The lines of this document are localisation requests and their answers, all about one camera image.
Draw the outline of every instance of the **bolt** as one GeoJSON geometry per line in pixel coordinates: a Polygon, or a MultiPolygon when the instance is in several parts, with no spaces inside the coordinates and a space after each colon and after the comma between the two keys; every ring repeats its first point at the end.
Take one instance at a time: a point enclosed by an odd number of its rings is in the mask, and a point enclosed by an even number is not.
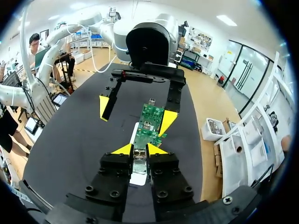
{"type": "Polygon", "coordinates": [[[191,192],[193,192],[193,189],[192,189],[192,187],[187,186],[187,187],[184,188],[184,192],[185,193],[191,193],[191,192]]]}
{"type": "Polygon", "coordinates": [[[173,173],[179,173],[181,170],[179,168],[173,168],[172,171],[173,173]]]}
{"type": "Polygon", "coordinates": [[[122,174],[123,174],[122,169],[117,170],[117,171],[116,171],[116,174],[117,174],[117,175],[122,175],[122,174]]]}
{"type": "Polygon", "coordinates": [[[161,190],[157,193],[159,198],[166,198],[168,196],[168,192],[166,190],[161,190]]]}
{"type": "Polygon", "coordinates": [[[88,193],[88,194],[92,193],[93,190],[94,190],[94,189],[93,189],[93,186],[87,186],[87,187],[85,188],[85,192],[88,193]]]}
{"type": "Polygon", "coordinates": [[[97,219],[95,219],[95,218],[86,217],[85,223],[95,224],[96,221],[97,221],[97,219]]]}
{"type": "Polygon", "coordinates": [[[154,173],[155,173],[155,174],[157,174],[157,175],[159,175],[159,174],[162,174],[162,173],[163,173],[163,171],[162,171],[162,170],[160,170],[160,169],[156,169],[154,173]]]}
{"type": "Polygon", "coordinates": [[[237,207],[234,207],[233,209],[232,209],[232,214],[233,215],[238,215],[240,213],[240,208],[237,206],[237,207]]]}
{"type": "Polygon", "coordinates": [[[100,168],[99,171],[98,171],[98,174],[103,174],[106,172],[106,169],[105,168],[100,168]]]}
{"type": "Polygon", "coordinates": [[[117,190],[113,190],[110,192],[110,197],[114,197],[114,198],[117,198],[120,196],[120,193],[117,191],[117,190]]]}
{"type": "Polygon", "coordinates": [[[223,201],[224,204],[228,205],[228,204],[232,203],[233,198],[231,196],[226,196],[226,197],[223,198],[222,201],[223,201]]]}

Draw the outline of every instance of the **green circuit board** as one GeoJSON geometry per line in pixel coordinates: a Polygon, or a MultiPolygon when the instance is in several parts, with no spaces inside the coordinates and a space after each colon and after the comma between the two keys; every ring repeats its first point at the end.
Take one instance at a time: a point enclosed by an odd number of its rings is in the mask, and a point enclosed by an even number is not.
{"type": "Polygon", "coordinates": [[[144,104],[134,141],[135,149],[145,149],[147,143],[159,147],[167,134],[158,137],[164,108],[144,104]]]}

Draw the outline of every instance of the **wooden floor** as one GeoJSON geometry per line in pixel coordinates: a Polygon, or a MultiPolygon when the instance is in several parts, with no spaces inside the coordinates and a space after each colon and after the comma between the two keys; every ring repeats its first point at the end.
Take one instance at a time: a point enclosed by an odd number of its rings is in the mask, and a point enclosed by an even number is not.
{"type": "MultiPolygon", "coordinates": [[[[102,66],[108,63],[108,53],[108,49],[93,49],[97,69],[100,70],[102,66]]],[[[114,56],[114,52],[111,51],[110,58],[112,59],[114,56]]],[[[91,58],[85,60],[79,65],[76,65],[74,71],[76,79],[74,84],[76,87],[79,87],[84,81],[93,75],[92,72],[79,71],[76,69],[95,71],[91,58]]],[[[211,141],[204,141],[202,139],[200,131],[201,126],[205,123],[206,118],[224,121],[228,117],[231,121],[238,122],[240,117],[225,91],[216,85],[215,80],[197,71],[191,71],[185,68],[182,69],[185,71],[185,77],[193,99],[199,128],[203,166],[203,188],[201,200],[208,200],[211,202],[221,196],[222,179],[215,176],[216,166],[213,150],[214,143],[211,141]]],[[[21,130],[21,133],[26,139],[28,139],[22,128],[23,124],[24,122],[19,124],[18,130],[21,130]]],[[[19,177],[22,178],[26,158],[22,158],[14,153],[11,153],[11,160],[12,164],[16,167],[19,177]]]]}

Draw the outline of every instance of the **black mat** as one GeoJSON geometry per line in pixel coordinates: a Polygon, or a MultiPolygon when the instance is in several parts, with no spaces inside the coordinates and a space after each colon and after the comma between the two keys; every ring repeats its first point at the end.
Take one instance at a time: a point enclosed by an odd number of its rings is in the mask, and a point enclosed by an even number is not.
{"type": "MultiPolygon", "coordinates": [[[[31,150],[23,178],[46,201],[55,206],[70,192],[84,197],[85,187],[99,169],[105,152],[129,143],[142,107],[149,98],[164,106],[169,82],[122,84],[108,122],[99,118],[99,94],[112,69],[126,65],[112,64],[106,73],[96,73],[78,88],[54,114],[31,150]]],[[[192,98],[186,85],[182,91],[178,118],[167,131],[162,149],[174,152],[179,166],[194,189],[199,202],[202,188],[202,161],[199,131],[192,98]]],[[[123,221],[154,221],[150,184],[130,186],[123,221]]]]}

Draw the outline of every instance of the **yellow triangle marker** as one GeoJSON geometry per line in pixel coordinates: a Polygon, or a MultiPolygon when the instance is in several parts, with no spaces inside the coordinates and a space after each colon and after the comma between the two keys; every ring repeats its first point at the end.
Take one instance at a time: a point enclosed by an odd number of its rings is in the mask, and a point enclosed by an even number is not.
{"type": "Polygon", "coordinates": [[[105,111],[105,108],[108,104],[109,97],[99,96],[100,97],[100,118],[104,121],[108,121],[105,118],[103,118],[103,113],[105,111]]]}
{"type": "Polygon", "coordinates": [[[149,149],[149,155],[154,155],[156,153],[159,153],[159,154],[168,154],[168,152],[166,151],[163,151],[162,149],[159,149],[158,147],[148,143],[147,144],[148,146],[148,149],[149,149]]]}
{"type": "Polygon", "coordinates": [[[117,149],[116,151],[112,152],[111,154],[120,154],[123,153],[124,155],[130,155],[132,144],[127,144],[124,147],[121,147],[120,149],[117,149]]]}
{"type": "Polygon", "coordinates": [[[160,128],[159,137],[162,136],[166,132],[166,130],[170,127],[170,125],[174,122],[174,120],[178,117],[178,113],[173,111],[164,111],[164,116],[162,120],[162,125],[160,128]]]}

